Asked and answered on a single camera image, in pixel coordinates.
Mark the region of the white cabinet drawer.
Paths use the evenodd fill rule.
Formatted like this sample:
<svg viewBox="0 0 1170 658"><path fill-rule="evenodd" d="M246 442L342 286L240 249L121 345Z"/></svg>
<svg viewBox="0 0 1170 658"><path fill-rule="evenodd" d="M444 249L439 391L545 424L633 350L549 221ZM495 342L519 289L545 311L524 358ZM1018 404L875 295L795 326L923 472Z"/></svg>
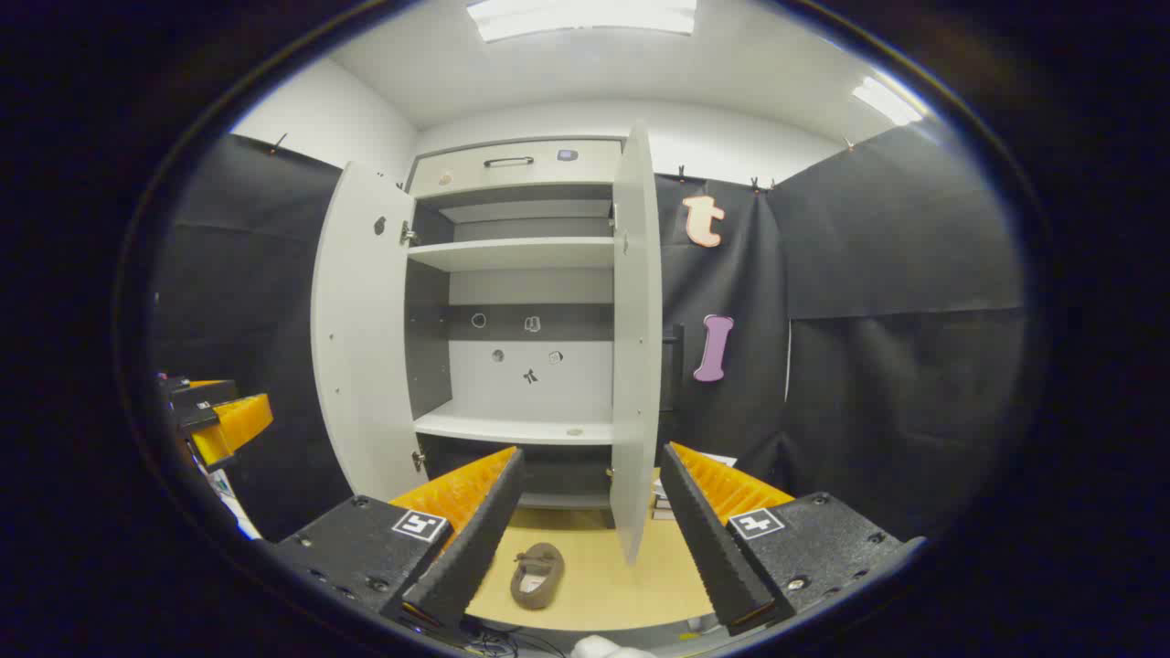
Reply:
<svg viewBox="0 0 1170 658"><path fill-rule="evenodd" d="M493 158L532 155L534 164L484 167ZM603 184L613 180L620 139L526 139L479 144L419 155L410 174L411 196L433 198L526 185Z"/></svg>

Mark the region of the brown shoe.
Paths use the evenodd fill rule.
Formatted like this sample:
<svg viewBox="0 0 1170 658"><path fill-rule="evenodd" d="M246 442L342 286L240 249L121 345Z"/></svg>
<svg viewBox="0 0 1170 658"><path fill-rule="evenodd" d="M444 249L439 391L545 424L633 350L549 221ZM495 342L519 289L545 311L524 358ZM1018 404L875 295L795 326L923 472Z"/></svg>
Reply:
<svg viewBox="0 0 1170 658"><path fill-rule="evenodd" d="M510 584L514 603L524 610L550 606L567 570L560 551L551 543L535 543L518 553L514 562Z"/></svg>

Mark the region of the black backdrop cloth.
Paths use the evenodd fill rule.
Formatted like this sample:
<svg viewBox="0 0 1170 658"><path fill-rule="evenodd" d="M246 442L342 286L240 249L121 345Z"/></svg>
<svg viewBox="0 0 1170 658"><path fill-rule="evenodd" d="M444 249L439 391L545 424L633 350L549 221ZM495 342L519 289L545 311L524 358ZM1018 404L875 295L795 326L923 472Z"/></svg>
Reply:
<svg viewBox="0 0 1170 658"><path fill-rule="evenodd" d="M229 479L263 536L350 494L310 356L314 252L339 167L226 136L173 212L154 363L271 396ZM827 491L901 539L936 536L1016 446L1033 315L1009 213L966 140L895 128L768 193L658 176L665 324L697 366L735 320L727 378L677 385L669 438Z"/></svg>

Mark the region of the white shoe cabinet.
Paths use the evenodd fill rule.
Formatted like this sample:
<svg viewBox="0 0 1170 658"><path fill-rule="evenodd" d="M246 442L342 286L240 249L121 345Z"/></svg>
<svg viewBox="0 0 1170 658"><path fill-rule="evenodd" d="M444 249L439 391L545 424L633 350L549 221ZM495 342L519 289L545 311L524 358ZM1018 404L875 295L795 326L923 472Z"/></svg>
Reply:
<svg viewBox="0 0 1170 658"><path fill-rule="evenodd" d="M613 239L614 178L415 198L407 190L410 174L398 184L380 171L415 201L410 249L472 240ZM413 426L438 407L486 418L612 424L613 266L447 273L407 258L405 317ZM610 512L615 528L612 445L494 444L418 432L415 438L412 458L425 482L450 465L461 446L543 447L552 453L552 466L526 485L524 501L593 505Z"/></svg>

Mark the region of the white cabinet shelf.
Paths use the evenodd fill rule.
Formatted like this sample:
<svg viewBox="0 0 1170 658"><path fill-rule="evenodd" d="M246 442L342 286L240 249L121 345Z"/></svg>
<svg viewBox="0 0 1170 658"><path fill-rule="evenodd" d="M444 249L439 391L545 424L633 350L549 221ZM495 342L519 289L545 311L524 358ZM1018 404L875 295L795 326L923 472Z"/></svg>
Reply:
<svg viewBox="0 0 1170 658"><path fill-rule="evenodd" d="M589 268L610 270L614 263L611 238L531 238L472 240L407 249L410 259L447 270L548 270Z"/></svg>
<svg viewBox="0 0 1170 658"><path fill-rule="evenodd" d="M421 434L494 444L599 446L613 441L610 421L544 421L462 414L438 407L414 421Z"/></svg>

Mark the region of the computer monitor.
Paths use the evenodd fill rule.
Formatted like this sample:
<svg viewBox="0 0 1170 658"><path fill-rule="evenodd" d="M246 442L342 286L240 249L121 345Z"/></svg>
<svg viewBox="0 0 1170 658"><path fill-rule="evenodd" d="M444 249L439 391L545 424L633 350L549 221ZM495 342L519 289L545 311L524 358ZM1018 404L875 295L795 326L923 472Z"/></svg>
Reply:
<svg viewBox="0 0 1170 658"><path fill-rule="evenodd" d="M197 469L204 475L209 488L216 493L218 499L225 507L230 512L230 515L235 519L235 525L238 530L243 534L248 540L262 540L262 535L256 529L255 525L252 525L252 520L247 516L247 512L239 503L238 493L230 487L229 477L226 474L225 468L209 471L200 462L197 462Z"/></svg>

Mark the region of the white portrait cover book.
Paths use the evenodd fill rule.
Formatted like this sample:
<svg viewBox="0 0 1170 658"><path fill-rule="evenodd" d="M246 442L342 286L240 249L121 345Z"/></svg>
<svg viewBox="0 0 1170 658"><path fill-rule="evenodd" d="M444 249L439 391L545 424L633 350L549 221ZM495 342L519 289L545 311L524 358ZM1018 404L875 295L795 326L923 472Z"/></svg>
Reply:
<svg viewBox="0 0 1170 658"><path fill-rule="evenodd" d="M727 465L728 467L734 467L735 462L737 461L735 457L729 457L729 455L718 455L707 452L702 452L702 455L706 455L707 458L715 460L715 462L723 462L723 465ZM660 477L658 477L652 484L652 491L654 492L655 496L667 496L665 495L665 485L662 484Z"/></svg>

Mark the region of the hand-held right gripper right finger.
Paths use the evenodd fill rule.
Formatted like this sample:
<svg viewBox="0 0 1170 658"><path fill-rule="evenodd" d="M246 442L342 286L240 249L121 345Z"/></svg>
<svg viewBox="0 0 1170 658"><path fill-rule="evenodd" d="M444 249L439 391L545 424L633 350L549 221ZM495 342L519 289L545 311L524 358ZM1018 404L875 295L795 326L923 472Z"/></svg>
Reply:
<svg viewBox="0 0 1170 658"><path fill-rule="evenodd" d="M730 635L794 623L890 580L923 549L845 503L792 496L670 443L661 484L707 599Z"/></svg>

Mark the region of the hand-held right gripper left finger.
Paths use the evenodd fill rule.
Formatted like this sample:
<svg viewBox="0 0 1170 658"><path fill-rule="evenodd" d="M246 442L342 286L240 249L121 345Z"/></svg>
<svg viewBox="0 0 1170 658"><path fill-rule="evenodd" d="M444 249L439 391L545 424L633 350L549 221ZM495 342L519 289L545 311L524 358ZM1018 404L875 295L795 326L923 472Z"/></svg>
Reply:
<svg viewBox="0 0 1170 658"><path fill-rule="evenodd" d="M275 543L275 557L347 606L418 631L455 631L519 501L516 446L397 499L351 496Z"/></svg>

